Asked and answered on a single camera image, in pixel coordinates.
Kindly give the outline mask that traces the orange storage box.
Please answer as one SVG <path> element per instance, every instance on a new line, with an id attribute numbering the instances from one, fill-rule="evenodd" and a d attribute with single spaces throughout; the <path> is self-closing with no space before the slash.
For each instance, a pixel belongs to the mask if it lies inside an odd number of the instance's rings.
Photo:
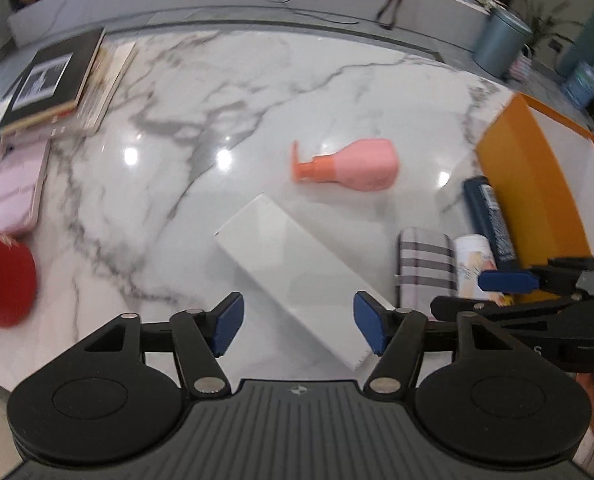
<path id="1" fill-rule="evenodd" d="M 518 93 L 475 153 L 521 266 L 594 257 L 594 135 Z"/>

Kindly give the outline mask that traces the potted plant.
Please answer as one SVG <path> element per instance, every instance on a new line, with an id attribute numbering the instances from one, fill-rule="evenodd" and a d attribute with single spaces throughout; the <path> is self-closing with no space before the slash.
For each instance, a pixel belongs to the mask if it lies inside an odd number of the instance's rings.
<path id="1" fill-rule="evenodd" d="M 554 68 L 585 25 L 582 0 L 512 0 L 511 8 L 532 31 L 526 41 L 536 59 Z"/>

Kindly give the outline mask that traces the white rectangular box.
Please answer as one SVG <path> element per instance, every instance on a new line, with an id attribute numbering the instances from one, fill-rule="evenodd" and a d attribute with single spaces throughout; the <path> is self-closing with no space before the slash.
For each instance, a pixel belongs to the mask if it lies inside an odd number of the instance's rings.
<path id="1" fill-rule="evenodd" d="M 353 298 L 391 304 L 270 197 L 260 194 L 215 233 L 222 250 L 335 358 L 358 370 L 372 350 Z"/>

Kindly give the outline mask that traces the white floral tube bottle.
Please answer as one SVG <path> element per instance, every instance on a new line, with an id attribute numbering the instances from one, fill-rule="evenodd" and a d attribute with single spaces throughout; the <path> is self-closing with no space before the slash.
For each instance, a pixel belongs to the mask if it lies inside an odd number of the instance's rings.
<path id="1" fill-rule="evenodd" d="M 454 240 L 457 263 L 458 296 L 466 299 L 495 301 L 500 307 L 510 307 L 514 300 L 501 292 L 485 292 L 478 285 L 480 273 L 495 271 L 497 266 L 489 242 L 480 234 L 464 235 Z"/>

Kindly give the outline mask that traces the grey trash bin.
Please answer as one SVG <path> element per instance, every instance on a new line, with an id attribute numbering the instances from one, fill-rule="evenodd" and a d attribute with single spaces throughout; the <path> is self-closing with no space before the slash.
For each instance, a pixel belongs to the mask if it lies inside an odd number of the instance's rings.
<path id="1" fill-rule="evenodd" d="M 515 13 L 495 8 L 478 39 L 473 61 L 495 78 L 502 78 L 532 36 L 532 29 Z"/>

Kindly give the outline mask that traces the pink case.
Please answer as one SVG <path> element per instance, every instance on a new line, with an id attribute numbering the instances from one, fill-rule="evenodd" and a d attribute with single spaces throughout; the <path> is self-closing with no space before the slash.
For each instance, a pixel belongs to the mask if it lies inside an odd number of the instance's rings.
<path id="1" fill-rule="evenodd" d="M 17 146 L 0 161 L 0 232 L 20 236 L 39 220 L 50 142 Z"/>

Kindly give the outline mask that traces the dark blue spray can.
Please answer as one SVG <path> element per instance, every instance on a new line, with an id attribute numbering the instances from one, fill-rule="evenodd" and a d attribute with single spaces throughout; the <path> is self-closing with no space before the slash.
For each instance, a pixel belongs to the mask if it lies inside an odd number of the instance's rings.
<path id="1" fill-rule="evenodd" d="M 518 257 L 494 188 L 484 176 L 465 180 L 463 195 L 476 234 L 488 240 L 497 269 L 518 270 Z"/>

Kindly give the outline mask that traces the pink pump bottle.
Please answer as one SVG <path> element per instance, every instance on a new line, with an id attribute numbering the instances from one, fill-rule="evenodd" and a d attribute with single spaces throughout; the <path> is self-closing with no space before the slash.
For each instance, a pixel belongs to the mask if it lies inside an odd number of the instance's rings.
<path id="1" fill-rule="evenodd" d="M 299 144 L 291 144 L 291 177 L 296 182 L 337 183 L 361 192 L 391 188 L 399 174 L 399 158 L 393 142 L 386 139 L 362 139 L 340 151 L 314 156 L 301 162 Z"/>

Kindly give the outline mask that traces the plaid glasses case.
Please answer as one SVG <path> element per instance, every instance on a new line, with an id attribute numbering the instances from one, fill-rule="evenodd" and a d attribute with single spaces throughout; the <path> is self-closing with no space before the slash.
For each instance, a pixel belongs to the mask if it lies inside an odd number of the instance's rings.
<path id="1" fill-rule="evenodd" d="M 434 320 L 431 302 L 436 297 L 457 295 L 456 253 L 451 238 L 412 226 L 399 233 L 398 250 L 398 306 Z"/>

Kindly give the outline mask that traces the blue water jug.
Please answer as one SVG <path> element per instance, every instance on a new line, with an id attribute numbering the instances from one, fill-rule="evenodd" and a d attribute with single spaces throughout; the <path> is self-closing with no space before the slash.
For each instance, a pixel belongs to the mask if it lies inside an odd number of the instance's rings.
<path id="1" fill-rule="evenodd" d="M 562 85 L 564 96 L 578 110 L 584 110 L 594 99 L 594 60 L 582 61 Z"/>

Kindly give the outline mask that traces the black photo book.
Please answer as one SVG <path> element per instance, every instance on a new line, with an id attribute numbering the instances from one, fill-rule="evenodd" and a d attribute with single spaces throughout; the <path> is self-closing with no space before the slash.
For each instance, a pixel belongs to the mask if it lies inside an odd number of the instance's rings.
<path id="1" fill-rule="evenodd" d="M 1 136 L 72 112 L 91 73 L 104 27 L 55 42 L 35 53 L 22 72 L 0 122 Z"/>

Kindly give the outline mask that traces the red box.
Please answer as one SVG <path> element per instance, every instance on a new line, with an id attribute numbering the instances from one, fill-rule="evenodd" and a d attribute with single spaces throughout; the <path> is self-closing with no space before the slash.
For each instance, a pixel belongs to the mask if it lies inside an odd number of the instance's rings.
<path id="1" fill-rule="evenodd" d="M 0 328 L 16 326 L 29 315 L 37 288 L 30 249 L 0 233 Z"/>

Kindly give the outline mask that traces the beige book under stack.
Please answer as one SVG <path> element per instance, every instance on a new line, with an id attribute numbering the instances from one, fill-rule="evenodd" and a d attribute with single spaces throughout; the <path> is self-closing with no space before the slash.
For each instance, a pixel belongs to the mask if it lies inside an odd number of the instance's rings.
<path id="1" fill-rule="evenodd" d="M 93 136 L 107 113 L 120 82 L 137 54 L 135 41 L 107 44 L 100 49 L 78 107 L 52 119 L 41 130 L 42 139 Z"/>

